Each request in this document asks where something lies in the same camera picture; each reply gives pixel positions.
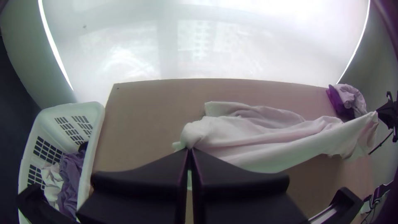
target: crumpled fabric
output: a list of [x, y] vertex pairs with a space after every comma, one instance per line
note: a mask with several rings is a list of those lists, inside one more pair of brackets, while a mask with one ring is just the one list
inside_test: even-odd
[[58, 194], [63, 186], [63, 179], [59, 174], [59, 164], [55, 163], [54, 165], [44, 165], [41, 169], [41, 178], [46, 184], [44, 186], [44, 196], [52, 207], [59, 210], [57, 203]]
[[339, 118], [349, 121], [355, 119], [354, 109], [345, 108], [339, 92], [332, 85], [329, 85], [329, 88], [326, 90], [326, 94], [328, 95], [330, 103], [332, 103], [332, 106]]
[[362, 93], [348, 84], [336, 84], [333, 86], [344, 104], [345, 108], [352, 108], [356, 118], [367, 114], [366, 102]]
[[346, 123], [307, 121], [287, 110], [237, 102], [207, 102], [202, 120], [188, 123], [176, 150], [197, 148], [243, 169], [277, 173], [320, 154], [357, 159], [374, 146], [377, 112]]
[[79, 181], [82, 173], [85, 150], [76, 153], [65, 154], [61, 157], [60, 172], [64, 183], [58, 194], [59, 211], [69, 218], [76, 218], [78, 205]]

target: white cloth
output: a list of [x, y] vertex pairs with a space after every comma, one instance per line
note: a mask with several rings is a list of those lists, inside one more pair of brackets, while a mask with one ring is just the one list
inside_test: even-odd
[[339, 93], [341, 101], [343, 101], [344, 107], [354, 110], [356, 118], [367, 114], [366, 102], [362, 93], [356, 88], [348, 84], [336, 84], [333, 86]]
[[376, 112], [343, 123], [306, 121], [287, 110], [234, 102], [205, 103], [207, 116], [185, 125], [175, 149], [201, 149], [255, 172], [277, 173], [319, 154], [356, 159], [374, 144]]
[[44, 196], [51, 206], [59, 210], [57, 199], [63, 185], [63, 179], [59, 175], [59, 164], [56, 163], [51, 166], [46, 164], [41, 169], [41, 178], [46, 184], [44, 186]]

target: laundry basket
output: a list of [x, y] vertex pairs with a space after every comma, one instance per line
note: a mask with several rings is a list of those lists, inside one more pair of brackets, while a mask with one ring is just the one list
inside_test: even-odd
[[[64, 104], [42, 110], [30, 131], [18, 179], [18, 194], [31, 184], [41, 185], [41, 169], [45, 164], [59, 163], [65, 153], [76, 152], [89, 140], [79, 182], [78, 208], [88, 198], [90, 176], [104, 121], [105, 109], [98, 102]], [[18, 211], [19, 223], [28, 224]]]

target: table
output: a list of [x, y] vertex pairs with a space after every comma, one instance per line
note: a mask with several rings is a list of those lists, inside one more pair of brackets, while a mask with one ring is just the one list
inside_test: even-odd
[[[325, 88], [238, 79], [178, 79], [118, 83], [105, 108], [93, 172], [137, 168], [173, 153], [188, 122], [201, 119], [208, 101], [241, 102], [291, 110], [307, 120], [336, 116]], [[373, 192], [369, 157], [343, 161], [320, 155], [294, 166], [288, 194], [311, 217], [346, 186], [360, 198]], [[186, 223], [193, 223], [187, 194]]]

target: purple cloth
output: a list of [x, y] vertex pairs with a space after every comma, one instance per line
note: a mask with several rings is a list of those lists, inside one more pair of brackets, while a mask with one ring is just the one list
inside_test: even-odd
[[329, 85], [329, 89], [326, 90], [326, 93], [339, 118], [347, 120], [355, 119], [354, 109], [345, 108], [339, 92], [332, 85]]
[[82, 173], [85, 150], [73, 154], [62, 155], [59, 175], [64, 180], [58, 194], [59, 211], [69, 218], [76, 218], [78, 204], [79, 180]]

